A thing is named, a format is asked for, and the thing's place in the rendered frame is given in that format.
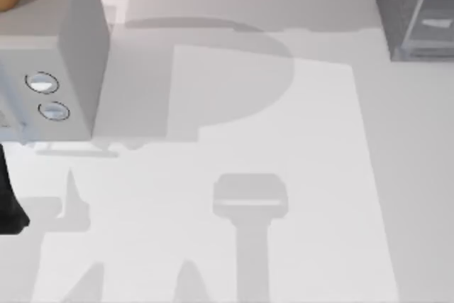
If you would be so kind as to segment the pale microwave oven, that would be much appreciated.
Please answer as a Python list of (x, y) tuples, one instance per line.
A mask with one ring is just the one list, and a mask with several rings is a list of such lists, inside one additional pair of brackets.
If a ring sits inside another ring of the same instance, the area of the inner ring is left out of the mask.
[[(0, 143), (91, 138), (110, 50), (102, 0), (34, 0), (0, 13)], [(39, 94), (25, 76), (52, 74), (60, 88)], [(65, 121), (49, 121), (38, 105), (58, 101)]]

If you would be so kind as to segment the small microwave knob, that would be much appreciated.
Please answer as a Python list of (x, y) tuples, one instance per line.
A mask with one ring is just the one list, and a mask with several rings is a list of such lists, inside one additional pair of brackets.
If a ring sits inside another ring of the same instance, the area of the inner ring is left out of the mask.
[(58, 101), (39, 104), (38, 113), (49, 121), (65, 121), (70, 117), (70, 109)]

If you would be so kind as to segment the large microwave knob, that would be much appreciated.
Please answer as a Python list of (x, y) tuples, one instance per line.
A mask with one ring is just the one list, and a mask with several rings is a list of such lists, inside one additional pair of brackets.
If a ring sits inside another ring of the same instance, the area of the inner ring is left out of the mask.
[(57, 78), (47, 72), (27, 74), (25, 83), (29, 89), (39, 94), (52, 94), (60, 88)]

